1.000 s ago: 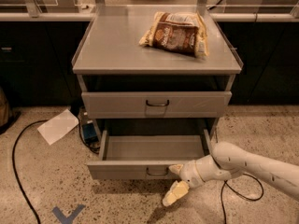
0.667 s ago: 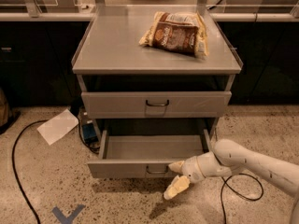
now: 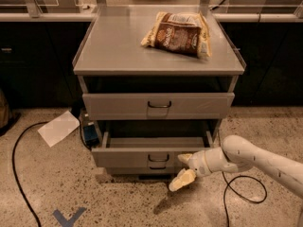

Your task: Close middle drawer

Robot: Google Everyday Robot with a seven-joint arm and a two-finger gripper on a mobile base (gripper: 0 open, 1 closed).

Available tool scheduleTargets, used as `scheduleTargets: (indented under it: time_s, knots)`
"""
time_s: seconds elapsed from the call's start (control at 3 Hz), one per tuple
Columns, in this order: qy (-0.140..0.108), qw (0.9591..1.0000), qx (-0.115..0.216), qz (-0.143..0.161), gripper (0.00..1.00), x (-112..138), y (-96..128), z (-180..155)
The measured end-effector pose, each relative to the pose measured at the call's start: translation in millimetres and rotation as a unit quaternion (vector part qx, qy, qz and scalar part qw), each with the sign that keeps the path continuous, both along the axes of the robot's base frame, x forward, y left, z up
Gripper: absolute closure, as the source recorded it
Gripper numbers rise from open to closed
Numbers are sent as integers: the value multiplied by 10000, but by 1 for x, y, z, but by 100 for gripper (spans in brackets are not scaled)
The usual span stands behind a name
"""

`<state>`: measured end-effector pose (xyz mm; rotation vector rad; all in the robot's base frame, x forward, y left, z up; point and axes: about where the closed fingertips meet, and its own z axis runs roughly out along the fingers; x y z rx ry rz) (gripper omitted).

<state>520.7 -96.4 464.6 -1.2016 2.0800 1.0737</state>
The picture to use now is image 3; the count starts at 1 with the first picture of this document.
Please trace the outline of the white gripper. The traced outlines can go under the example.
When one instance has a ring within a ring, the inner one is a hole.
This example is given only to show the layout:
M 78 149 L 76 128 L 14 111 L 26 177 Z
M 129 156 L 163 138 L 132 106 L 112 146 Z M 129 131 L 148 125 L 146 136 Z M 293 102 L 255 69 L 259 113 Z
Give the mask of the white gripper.
M 193 183 L 197 177 L 215 172 L 238 173 L 252 167 L 253 154 L 243 149 L 205 148 L 194 153 L 179 154 L 178 160 L 189 166 L 182 169 L 169 184 L 171 192 Z

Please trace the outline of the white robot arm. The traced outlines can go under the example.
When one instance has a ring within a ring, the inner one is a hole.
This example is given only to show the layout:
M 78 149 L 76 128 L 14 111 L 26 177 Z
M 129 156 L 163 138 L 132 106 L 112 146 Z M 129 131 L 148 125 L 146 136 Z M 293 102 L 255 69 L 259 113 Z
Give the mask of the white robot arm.
M 182 169 L 169 184 L 171 192 L 214 172 L 236 173 L 253 166 L 303 198 L 303 164 L 258 148 L 238 135 L 229 135 L 218 148 L 204 148 L 178 156 L 188 169 Z

